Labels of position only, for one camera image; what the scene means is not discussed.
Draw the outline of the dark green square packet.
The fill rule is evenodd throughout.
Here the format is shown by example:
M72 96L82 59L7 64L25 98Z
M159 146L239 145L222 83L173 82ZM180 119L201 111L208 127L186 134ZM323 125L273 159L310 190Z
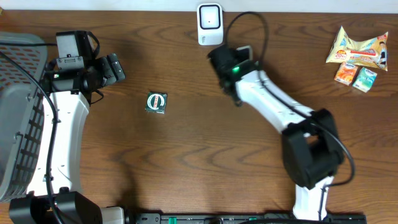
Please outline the dark green square packet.
M157 93L150 91L147 96L145 110L150 113L164 114L167 106L166 93Z

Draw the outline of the orange white tissue pack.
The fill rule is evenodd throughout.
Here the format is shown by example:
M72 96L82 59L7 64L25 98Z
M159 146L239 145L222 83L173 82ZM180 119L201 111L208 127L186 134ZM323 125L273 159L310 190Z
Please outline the orange white tissue pack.
M352 83L356 73L358 71L358 66L357 65L353 65L351 63L346 63L343 62L335 77L334 80L337 82L340 82L344 85L350 86L350 84Z

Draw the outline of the teal tissue pack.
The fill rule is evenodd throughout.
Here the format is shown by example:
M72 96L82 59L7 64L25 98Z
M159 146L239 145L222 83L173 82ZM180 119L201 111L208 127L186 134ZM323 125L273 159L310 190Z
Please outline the teal tissue pack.
M367 93L371 89L376 77L376 72L363 67L359 71L358 76L353 83L353 87Z

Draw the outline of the cream snack bag blue trim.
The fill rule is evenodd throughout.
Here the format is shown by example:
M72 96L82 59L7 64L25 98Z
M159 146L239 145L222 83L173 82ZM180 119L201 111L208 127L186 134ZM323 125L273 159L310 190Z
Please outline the cream snack bag blue trim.
M341 26L326 58L326 63L346 62L388 71L388 35L389 33L386 32L372 39L358 42L349 38L343 26Z

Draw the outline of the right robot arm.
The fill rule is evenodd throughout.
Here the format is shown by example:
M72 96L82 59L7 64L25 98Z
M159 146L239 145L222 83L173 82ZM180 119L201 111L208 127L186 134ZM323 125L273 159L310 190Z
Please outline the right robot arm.
M283 92L252 59L250 46L221 45L207 57L223 91L237 105L252 106L280 134L284 168L295 183L294 217L323 221L328 190L344 161L332 114L315 111Z

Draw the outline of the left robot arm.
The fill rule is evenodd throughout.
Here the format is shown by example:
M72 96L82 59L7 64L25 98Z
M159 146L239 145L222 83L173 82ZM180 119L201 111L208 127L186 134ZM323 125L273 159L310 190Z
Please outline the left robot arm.
M58 32L58 57L32 34L1 34L1 201L13 223L130 223L101 208L80 183L81 140L92 95L125 74L115 54L100 57L90 31Z

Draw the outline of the white barcode scanner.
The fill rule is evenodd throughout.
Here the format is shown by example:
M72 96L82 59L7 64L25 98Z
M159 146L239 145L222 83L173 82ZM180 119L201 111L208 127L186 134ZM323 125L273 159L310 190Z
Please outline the white barcode scanner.
M200 45L220 45L223 42L223 9L218 3L198 5L197 31Z

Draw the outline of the grey plastic mesh basket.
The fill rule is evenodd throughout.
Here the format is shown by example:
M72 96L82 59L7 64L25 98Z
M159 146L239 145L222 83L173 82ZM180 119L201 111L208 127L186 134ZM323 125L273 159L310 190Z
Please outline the grey plastic mesh basket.
M33 34L1 32L1 52L42 78L47 48ZM1 202L24 197L39 158L44 123L43 96L36 85L1 59Z

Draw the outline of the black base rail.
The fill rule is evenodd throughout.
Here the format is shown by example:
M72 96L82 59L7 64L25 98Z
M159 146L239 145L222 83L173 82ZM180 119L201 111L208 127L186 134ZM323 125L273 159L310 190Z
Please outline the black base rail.
M241 224L241 223L337 223L367 224L365 215L330 215L322 221L300 220L288 213L265 213L250 215L193 215L141 213L135 217L135 224Z

